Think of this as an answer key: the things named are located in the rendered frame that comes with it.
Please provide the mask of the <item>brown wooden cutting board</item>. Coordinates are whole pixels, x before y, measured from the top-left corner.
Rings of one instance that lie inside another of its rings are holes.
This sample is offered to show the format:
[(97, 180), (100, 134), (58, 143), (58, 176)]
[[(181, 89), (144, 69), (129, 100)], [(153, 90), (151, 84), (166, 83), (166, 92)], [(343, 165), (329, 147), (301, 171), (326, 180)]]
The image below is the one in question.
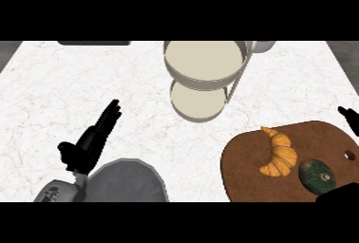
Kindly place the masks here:
[[(275, 127), (290, 136), (298, 162), (320, 159), (332, 168), (337, 187), (359, 183), (359, 145), (349, 134), (324, 121), (306, 121)], [(271, 157), (269, 137), (262, 130), (237, 135), (222, 154), (222, 178), (231, 201), (315, 202), (317, 195), (303, 187), (299, 167), (287, 177), (259, 172)]]

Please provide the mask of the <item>dark green squash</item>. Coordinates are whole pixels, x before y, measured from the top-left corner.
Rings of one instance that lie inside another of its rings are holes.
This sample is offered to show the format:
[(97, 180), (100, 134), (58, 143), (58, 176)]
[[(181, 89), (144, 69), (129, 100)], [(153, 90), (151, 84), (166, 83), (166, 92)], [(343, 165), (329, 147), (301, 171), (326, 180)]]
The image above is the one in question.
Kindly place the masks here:
[(302, 185), (317, 196), (333, 191), (337, 179), (330, 166), (318, 159), (306, 159), (299, 165), (299, 179)]

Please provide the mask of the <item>golden croissant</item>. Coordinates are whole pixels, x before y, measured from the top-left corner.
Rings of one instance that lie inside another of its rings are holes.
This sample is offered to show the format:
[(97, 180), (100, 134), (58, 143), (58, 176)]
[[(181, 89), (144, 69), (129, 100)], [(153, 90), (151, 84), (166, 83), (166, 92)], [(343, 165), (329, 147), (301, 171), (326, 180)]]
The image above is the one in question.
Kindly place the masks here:
[(269, 177), (286, 177), (298, 163), (298, 152), (292, 147), (290, 137), (268, 127), (262, 127), (262, 131), (269, 137), (271, 156), (259, 171)]

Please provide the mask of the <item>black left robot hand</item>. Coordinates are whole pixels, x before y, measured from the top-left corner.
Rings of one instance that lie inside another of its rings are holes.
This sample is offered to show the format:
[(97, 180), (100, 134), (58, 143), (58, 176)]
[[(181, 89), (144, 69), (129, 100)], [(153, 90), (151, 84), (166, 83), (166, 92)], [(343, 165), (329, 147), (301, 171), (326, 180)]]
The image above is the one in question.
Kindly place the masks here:
[(85, 131), (77, 143), (63, 141), (58, 145), (61, 161), (67, 170), (88, 175), (97, 167), (107, 139), (122, 116), (120, 101), (114, 100), (97, 121)]

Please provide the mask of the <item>dark grey flat appliance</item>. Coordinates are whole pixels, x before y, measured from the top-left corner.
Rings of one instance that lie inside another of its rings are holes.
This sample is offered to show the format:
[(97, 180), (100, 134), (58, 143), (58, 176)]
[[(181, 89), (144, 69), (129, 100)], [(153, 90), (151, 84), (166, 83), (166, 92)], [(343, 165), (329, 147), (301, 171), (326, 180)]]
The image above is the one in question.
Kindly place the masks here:
[(64, 46), (129, 46), (132, 41), (58, 41)]

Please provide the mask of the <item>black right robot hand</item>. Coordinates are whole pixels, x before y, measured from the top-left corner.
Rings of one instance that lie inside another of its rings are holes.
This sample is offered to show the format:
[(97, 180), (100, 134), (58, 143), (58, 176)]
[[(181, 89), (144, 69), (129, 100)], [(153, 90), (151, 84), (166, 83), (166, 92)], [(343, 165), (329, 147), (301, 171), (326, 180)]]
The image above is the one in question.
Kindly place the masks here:
[[(359, 113), (352, 109), (345, 109), (342, 106), (339, 107), (339, 112), (346, 117), (346, 122), (349, 127), (359, 137)], [(343, 187), (335, 189), (329, 193), (323, 194), (317, 203), (359, 203), (359, 183), (352, 182)]]

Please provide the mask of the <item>pale grey round container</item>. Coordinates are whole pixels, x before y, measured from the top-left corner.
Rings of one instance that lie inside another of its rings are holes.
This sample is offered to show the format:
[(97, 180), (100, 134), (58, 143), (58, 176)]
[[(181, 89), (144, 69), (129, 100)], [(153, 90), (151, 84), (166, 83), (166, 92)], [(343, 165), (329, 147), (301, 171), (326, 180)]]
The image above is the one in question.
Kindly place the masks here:
[(274, 45), (275, 45), (275, 41), (259, 41), (256, 43), (255, 52), (256, 53), (268, 52), (272, 49)]

